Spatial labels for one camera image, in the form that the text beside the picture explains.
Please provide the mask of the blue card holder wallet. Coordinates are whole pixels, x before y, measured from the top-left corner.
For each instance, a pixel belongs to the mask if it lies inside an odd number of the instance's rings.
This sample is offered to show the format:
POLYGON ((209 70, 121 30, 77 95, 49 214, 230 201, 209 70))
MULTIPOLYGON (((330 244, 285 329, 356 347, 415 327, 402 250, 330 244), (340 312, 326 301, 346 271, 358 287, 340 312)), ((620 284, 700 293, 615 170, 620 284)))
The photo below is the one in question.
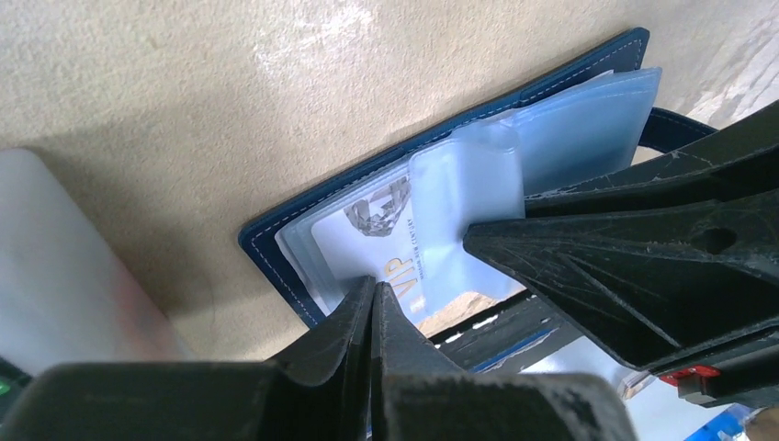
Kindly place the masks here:
POLYGON ((504 300, 519 282, 463 247, 474 222, 521 218, 524 199, 630 166, 660 85, 632 28, 501 96, 390 146, 248 222, 240 248, 309 327, 358 278, 335 281, 311 225, 350 196, 407 175, 428 316, 466 294, 504 300))

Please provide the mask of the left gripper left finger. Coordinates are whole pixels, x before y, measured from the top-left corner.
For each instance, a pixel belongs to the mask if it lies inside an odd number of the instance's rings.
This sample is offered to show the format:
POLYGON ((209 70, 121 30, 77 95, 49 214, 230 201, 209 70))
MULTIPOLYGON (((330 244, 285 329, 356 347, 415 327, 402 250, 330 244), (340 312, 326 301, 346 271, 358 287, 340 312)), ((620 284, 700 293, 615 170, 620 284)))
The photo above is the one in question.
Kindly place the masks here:
POLYGON ((337 308, 271 358, 286 379, 272 403, 280 440, 364 440, 377 281, 360 277, 337 308))

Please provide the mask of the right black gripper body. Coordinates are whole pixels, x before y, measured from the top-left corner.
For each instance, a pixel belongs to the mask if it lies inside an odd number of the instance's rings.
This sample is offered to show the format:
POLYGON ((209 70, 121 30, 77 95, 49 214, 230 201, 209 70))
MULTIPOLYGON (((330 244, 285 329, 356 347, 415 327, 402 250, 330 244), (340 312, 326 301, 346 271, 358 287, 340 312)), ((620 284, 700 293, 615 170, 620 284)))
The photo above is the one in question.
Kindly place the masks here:
POLYGON ((750 408, 778 405, 778 344, 740 347, 720 353, 717 362, 698 362, 659 375, 680 399, 701 407, 741 404, 750 408))

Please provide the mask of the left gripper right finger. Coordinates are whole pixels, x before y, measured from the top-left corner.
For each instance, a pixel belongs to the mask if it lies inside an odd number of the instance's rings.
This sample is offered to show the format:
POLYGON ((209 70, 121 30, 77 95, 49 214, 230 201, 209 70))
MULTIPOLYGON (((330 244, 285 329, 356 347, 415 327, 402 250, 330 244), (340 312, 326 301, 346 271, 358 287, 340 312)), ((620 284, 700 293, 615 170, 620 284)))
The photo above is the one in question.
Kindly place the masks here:
POLYGON ((446 431, 450 392, 463 373, 409 322, 392 287, 376 285, 371 312, 374 440, 424 440, 446 431))

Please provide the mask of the green card box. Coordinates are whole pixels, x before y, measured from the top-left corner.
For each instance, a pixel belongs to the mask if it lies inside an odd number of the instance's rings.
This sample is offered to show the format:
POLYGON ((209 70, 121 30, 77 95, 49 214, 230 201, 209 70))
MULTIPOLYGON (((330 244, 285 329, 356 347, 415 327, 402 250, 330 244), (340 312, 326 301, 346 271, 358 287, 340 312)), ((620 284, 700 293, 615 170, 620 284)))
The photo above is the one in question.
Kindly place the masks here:
POLYGON ((1 152, 1 357, 36 377, 64 363, 193 352, 33 152, 1 152))

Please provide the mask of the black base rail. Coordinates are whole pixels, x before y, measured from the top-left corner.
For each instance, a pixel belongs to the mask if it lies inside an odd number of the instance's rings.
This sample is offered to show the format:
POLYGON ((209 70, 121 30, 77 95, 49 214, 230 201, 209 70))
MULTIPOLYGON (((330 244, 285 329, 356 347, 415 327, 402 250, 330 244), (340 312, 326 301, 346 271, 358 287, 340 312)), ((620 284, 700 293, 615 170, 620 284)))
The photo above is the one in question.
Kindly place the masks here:
POLYGON ((580 337, 580 330, 552 306, 524 292, 434 334, 430 341, 466 371, 518 372, 580 337))

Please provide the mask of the white patterned card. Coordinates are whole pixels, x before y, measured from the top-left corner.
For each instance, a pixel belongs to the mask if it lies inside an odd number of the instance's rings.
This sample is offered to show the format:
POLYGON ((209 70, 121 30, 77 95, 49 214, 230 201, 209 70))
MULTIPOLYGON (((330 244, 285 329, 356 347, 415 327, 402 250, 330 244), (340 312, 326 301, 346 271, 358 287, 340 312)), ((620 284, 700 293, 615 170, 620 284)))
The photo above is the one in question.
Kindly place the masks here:
POLYGON ((311 236, 343 287, 361 276, 391 285, 402 311, 418 323, 428 316, 407 175, 350 196, 311 225, 311 236))

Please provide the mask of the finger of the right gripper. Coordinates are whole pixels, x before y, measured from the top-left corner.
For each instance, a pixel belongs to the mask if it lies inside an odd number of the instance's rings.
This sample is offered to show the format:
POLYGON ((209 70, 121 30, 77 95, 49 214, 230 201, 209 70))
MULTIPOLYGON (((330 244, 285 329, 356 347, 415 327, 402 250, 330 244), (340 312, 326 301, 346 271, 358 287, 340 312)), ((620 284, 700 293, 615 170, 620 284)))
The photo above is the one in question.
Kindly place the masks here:
POLYGON ((641 139, 660 156, 526 201, 529 218, 665 209, 729 201, 778 188, 778 105, 723 130, 665 109, 641 139))
POLYGON ((465 249, 621 363, 659 370, 778 325, 778 195, 471 226, 465 249))

